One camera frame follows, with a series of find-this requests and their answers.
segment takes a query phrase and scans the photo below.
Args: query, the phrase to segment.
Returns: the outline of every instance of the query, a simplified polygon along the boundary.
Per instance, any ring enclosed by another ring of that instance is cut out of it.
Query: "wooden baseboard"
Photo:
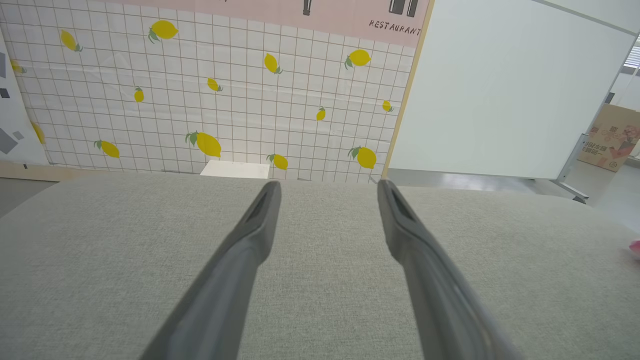
[[[83,168],[54,167],[47,165],[23,165],[0,161],[0,177],[12,179],[64,181],[101,173],[100,170]]]

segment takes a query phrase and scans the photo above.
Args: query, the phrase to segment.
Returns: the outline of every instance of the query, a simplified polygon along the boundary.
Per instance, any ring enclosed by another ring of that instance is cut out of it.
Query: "lemon-patterned wall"
[[[0,0],[31,121],[56,166],[369,183],[415,49],[221,15],[86,0]]]

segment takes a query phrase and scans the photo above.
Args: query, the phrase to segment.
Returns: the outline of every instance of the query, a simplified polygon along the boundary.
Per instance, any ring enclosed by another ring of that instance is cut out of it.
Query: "wooden frame edge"
[[[429,29],[429,22],[431,21],[431,13],[433,12],[433,6],[436,0],[430,0],[427,7],[427,14],[424,16],[424,24],[422,25],[423,32],[418,39],[418,46],[415,48],[415,55],[413,56],[413,63],[411,64],[411,72],[409,73],[409,79],[406,83],[402,104],[400,104],[400,112],[398,113],[398,119],[396,121],[396,127],[394,128],[394,134],[391,137],[391,144],[389,145],[389,152],[387,153],[387,160],[385,161],[385,167],[382,169],[382,179],[387,178],[387,172],[389,170],[389,164],[391,163],[391,155],[393,155],[394,147],[396,146],[396,139],[398,137],[398,131],[400,130],[400,123],[402,123],[402,117],[404,116],[404,109],[406,103],[409,100],[409,93],[411,92],[411,86],[413,85],[413,77],[418,67],[418,61],[422,54],[422,46],[424,45],[424,39],[427,37],[427,30]]]
[[[40,181],[64,181],[77,177],[101,174],[101,170],[85,168],[55,167],[47,165],[24,165],[0,161],[0,177],[10,179],[40,180]]]

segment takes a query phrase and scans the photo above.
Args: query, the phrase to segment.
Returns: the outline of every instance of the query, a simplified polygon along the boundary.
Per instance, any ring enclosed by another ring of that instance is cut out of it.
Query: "pink banner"
[[[428,0],[126,0],[415,47]]]

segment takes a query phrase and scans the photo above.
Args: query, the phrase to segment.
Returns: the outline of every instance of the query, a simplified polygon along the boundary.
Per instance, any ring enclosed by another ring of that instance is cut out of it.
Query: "cardboard box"
[[[639,112],[604,104],[578,160],[617,172],[639,138]]]

